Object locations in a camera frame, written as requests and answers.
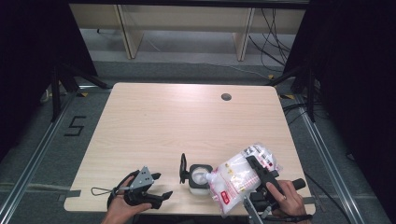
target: light wood surface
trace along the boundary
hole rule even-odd
[[[221,99],[223,93],[232,96]],[[106,211],[108,194],[92,196],[91,188],[112,189],[130,172],[147,166],[162,176],[148,193],[172,197],[159,210],[147,213],[219,215],[207,196],[195,196],[179,184],[180,156],[192,164],[216,168],[246,147],[261,142],[283,167],[278,179],[303,178],[276,90],[273,87],[118,83],[97,124],[71,190],[67,211]],[[310,197],[308,188],[299,190]],[[308,204],[307,212],[315,213]],[[232,215],[247,215],[241,204]]]

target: clear plastic bag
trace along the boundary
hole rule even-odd
[[[263,144],[256,143],[218,166],[210,174],[206,174],[210,193],[213,200],[219,204],[223,217],[227,217],[244,197],[261,183],[246,160],[246,157],[252,155],[270,172],[281,170],[272,152]]]

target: metal bar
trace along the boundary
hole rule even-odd
[[[50,143],[53,139],[53,136],[55,135],[61,121],[63,120],[67,107],[70,106],[71,102],[75,97],[76,97],[75,93],[71,93],[66,96],[64,105],[62,106],[63,109],[61,110],[60,115],[55,121],[53,121],[49,125],[46,133],[44,134],[44,137],[41,139],[40,143],[38,144],[35,150],[35,153],[33,154],[32,158],[29,160],[26,167],[24,168],[19,180],[17,181],[14,188],[9,193],[5,202],[2,204],[0,210],[0,223],[7,224],[11,219],[12,215],[14,214],[19,202],[21,201],[23,193],[26,191],[30,181],[32,180],[32,177],[35,174],[38,165],[43,160],[47,152],[47,149],[49,148]]]
[[[299,104],[302,104],[304,102],[301,95],[296,96],[296,101]],[[326,144],[324,143],[323,138],[321,137],[316,124],[310,120],[310,118],[304,112],[303,108],[300,107],[300,111],[303,113],[305,125],[308,128],[308,131],[311,134],[312,139],[314,140],[318,153],[324,163],[324,166],[330,176],[330,179],[332,180],[332,184],[334,185],[334,188],[337,191],[338,196],[340,197],[341,203],[346,209],[346,214],[348,215],[351,223],[356,223],[356,224],[366,223],[343,177],[341,177],[340,172],[338,171],[338,168],[332,159],[332,155],[327,149]]]

